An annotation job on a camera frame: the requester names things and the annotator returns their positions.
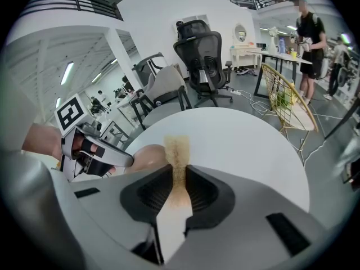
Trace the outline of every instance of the black shorts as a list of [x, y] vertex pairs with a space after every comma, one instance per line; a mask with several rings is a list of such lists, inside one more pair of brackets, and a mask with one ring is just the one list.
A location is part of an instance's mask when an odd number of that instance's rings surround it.
[[300, 72], [308, 74], [311, 79], [318, 79], [321, 73], [322, 57], [315, 52], [304, 51], [303, 59], [313, 64], [301, 63]]

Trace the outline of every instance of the white round table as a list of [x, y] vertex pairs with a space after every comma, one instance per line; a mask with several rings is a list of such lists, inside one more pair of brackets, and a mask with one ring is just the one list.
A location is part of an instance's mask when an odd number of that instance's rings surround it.
[[293, 147], [274, 127], [250, 114], [204, 107], [173, 114], [141, 133], [127, 148], [133, 155], [166, 135], [187, 135], [190, 164], [261, 182], [309, 212], [309, 187]]

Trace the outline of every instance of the gold wire chair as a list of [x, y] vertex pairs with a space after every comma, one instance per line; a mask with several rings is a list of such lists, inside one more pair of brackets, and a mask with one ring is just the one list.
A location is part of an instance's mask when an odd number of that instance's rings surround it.
[[304, 141], [299, 147], [301, 151], [310, 131], [319, 131], [317, 123], [309, 107], [296, 91], [294, 85], [269, 65], [262, 63], [263, 75], [266, 80], [271, 109], [280, 119], [283, 133], [287, 128], [307, 131]]

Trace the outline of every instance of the black chair leg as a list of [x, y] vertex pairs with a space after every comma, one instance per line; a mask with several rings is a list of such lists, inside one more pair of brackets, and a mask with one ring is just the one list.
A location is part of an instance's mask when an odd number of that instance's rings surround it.
[[222, 94], [215, 94], [213, 97], [215, 98], [232, 98], [230, 95], [222, 95]]
[[210, 96], [206, 96], [200, 99], [200, 101], [198, 103], [195, 104], [195, 108], [197, 108], [199, 105], [203, 104], [204, 102], [206, 102], [207, 100], [210, 100], [211, 97]]
[[217, 103], [217, 101], [216, 101], [216, 99], [215, 99], [215, 96], [211, 96], [210, 99], [211, 99], [212, 102], [215, 104], [215, 107], [219, 107], [219, 105], [218, 105], [218, 103]]

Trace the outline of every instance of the cable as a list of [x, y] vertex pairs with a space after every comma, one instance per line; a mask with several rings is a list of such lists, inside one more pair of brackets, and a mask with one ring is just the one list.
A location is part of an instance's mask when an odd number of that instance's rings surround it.
[[313, 114], [314, 116], [322, 116], [322, 117], [329, 117], [329, 118], [334, 118], [334, 119], [339, 119], [342, 120], [342, 118], [339, 117], [333, 117], [333, 116], [327, 116], [327, 115], [320, 115], [320, 114]]
[[[313, 105], [310, 104], [310, 106], [311, 106], [311, 108], [314, 110], [315, 114], [317, 115], [317, 113], [316, 113], [315, 108], [313, 107]], [[322, 133], [324, 134], [324, 137], [325, 137], [325, 136], [326, 136], [326, 135], [325, 135], [325, 131], [324, 131], [324, 128], [322, 127], [322, 124], [321, 124], [321, 121], [320, 121], [319, 117], [317, 118], [317, 120], [318, 120], [319, 123], [320, 123], [321, 129], [322, 129]]]
[[286, 134], [286, 139], [287, 139], [287, 141], [290, 143], [290, 145], [292, 145], [292, 147], [295, 148], [297, 151], [300, 151], [301, 159], [302, 159], [303, 165], [304, 165], [304, 167], [305, 167], [305, 161], [304, 161], [304, 157], [303, 157], [303, 150], [304, 150], [303, 142], [304, 142], [305, 139], [304, 139], [304, 138], [300, 139], [300, 145], [301, 145], [302, 149], [299, 150], [298, 148], [296, 148], [296, 147], [290, 142], [289, 137], [288, 137], [288, 135], [287, 135], [287, 129], [285, 129], [285, 134]]
[[[235, 89], [233, 89], [233, 93], [235, 93], [235, 92], [238, 92], [238, 93], [244, 92], [244, 93], [248, 94], [249, 97], [246, 97], [244, 94], [242, 94], [241, 96], [243, 96], [244, 98], [248, 99], [250, 106], [251, 106], [257, 113], [259, 113], [261, 116], [264, 116], [264, 114], [263, 114], [262, 112], [267, 112], [267, 111], [270, 110], [270, 108], [271, 108], [269, 105], [267, 105], [266, 103], [264, 103], [264, 102], [262, 102], [262, 101], [254, 101], [254, 100], [252, 99], [252, 97], [251, 97], [251, 94], [250, 94], [249, 92], [247, 92], [247, 91], [244, 91], [244, 90], [235, 90]], [[257, 109], [257, 108], [255, 108], [255, 105], [258, 105], [258, 106], [261, 107], [263, 110], [262, 110], [262, 109]]]
[[312, 151], [312, 152], [309, 154], [309, 156], [308, 156], [308, 157], [305, 159], [305, 161], [304, 161], [304, 167], [305, 167], [306, 161], [308, 161], [308, 159], [310, 158], [310, 156], [313, 155], [313, 153], [315, 153], [316, 151], [318, 151], [321, 147], [323, 147], [326, 141], [327, 141], [327, 140], [324, 140], [324, 142], [323, 142], [320, 146], [318, 146], [314, 151]]

